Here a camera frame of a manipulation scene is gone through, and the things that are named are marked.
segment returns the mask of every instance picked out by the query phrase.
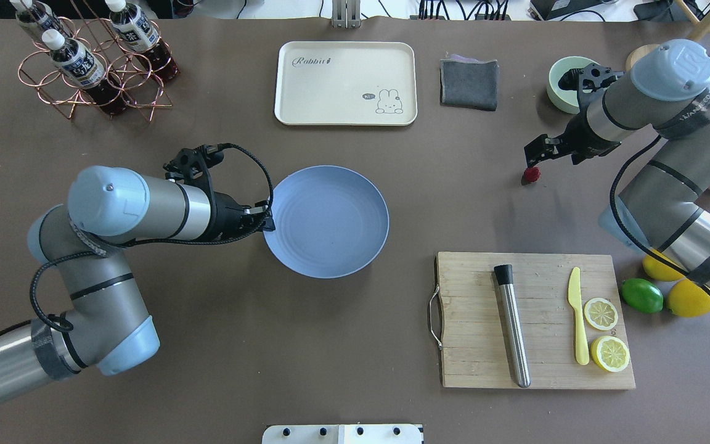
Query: bottle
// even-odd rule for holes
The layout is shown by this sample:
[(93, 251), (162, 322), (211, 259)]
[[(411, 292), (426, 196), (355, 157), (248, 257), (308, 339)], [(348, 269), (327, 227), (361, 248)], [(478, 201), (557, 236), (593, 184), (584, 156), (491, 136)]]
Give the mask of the bottle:
[(122, 97), (119, 80), (108, 73), (102, 63), (84, 43), (65, 38), (59, 31), (49, 29), (43, 33), (43, 43), (62, 73), (71, 83), (81, 88), (93, 102), (108, 115), (116, 115), (128, 109)]
[(51, 7), (45, 3), (32, 2), (32, 0), (10, 0), (10, 3), (15, 7), (15, 18), (18, 25), (29, 34), (34, 42), (42, 43), (40, 38), (49, 29), (55, 29), (63, 36), (71, 37), (54, 11), (51, 11)]
[(149, 59), (150, 63), (147, 64), (141, 57), (135, 58), (142, 67), (149, 70), (152, 65), (155, 75), (164, 82), (175, 78), (180, 73), (180, 68), (172, 59), (169, 47), (160, 38), (158, 30), (147, 20), (144, 11), (126, 0), (106, 0), (106, 4), (111, 9), (111, 26), (122, 37), (130, 51)]

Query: white bracket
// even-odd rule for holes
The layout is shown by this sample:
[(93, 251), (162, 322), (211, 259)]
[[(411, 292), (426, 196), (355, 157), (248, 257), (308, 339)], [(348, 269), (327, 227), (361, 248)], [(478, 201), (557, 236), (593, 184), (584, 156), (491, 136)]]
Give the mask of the white bracket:
[(270, 426), (262, 444), (423, 444), (420, 424)]
[(333, 0), (330, 22), (334, 28), (360, 28), (361, 0)]

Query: gray cloth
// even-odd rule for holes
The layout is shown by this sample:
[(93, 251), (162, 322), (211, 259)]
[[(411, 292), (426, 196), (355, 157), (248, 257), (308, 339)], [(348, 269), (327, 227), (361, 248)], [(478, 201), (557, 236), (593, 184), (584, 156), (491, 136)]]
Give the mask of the gray cloth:
[(482, 62), (456, 54), (440, 60), (440, 103), (496, 110), (499, 68), (497, 60)]

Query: lime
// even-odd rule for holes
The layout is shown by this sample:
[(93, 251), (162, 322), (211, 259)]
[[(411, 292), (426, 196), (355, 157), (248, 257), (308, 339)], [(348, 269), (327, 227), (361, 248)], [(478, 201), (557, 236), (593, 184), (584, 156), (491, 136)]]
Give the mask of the lime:
[(606, 371), (622, 371), (629, 365), (629, 347), (613, 335), (603, 335), (591, 343), (591, 357)]
[(667, 308), (678, 316), (694, 318), (710, 312), (710, 296), (690, 280), (684, 280), (670, 290)]
[[(653, 252), (667, 259), (662, 253), (659, 253), (659, 251), (654, 250)], [(643, 258), (643, 270), (645, 270), (645, 273), (649, 275), (651, 279), (663, 282), (678, 281), (684, 276), (648, 255), (645, 255), (645, 258)]]
[(583, 309), (586, 321), (598, 331), (610, 331), (618, 323), (618, 310), (605, 298), (592, 298)]
[(639, 277), (623, 281), (621, 296), (629, 306), (643, 313), (656, 313), (664, 306), (664, 296), (659, 287)]

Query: yellow knife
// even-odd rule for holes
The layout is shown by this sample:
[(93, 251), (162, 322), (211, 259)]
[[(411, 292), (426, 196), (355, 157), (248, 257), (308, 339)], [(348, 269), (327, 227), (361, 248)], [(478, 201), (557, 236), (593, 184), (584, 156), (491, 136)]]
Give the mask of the yellow knife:
[(590, 362), (586, 324), (582, 318), (582, 295), (580, 293), (580, 267), (574, 267), (569, 277), (569, 305), (574, 308), (574, 357), (580, 365)]

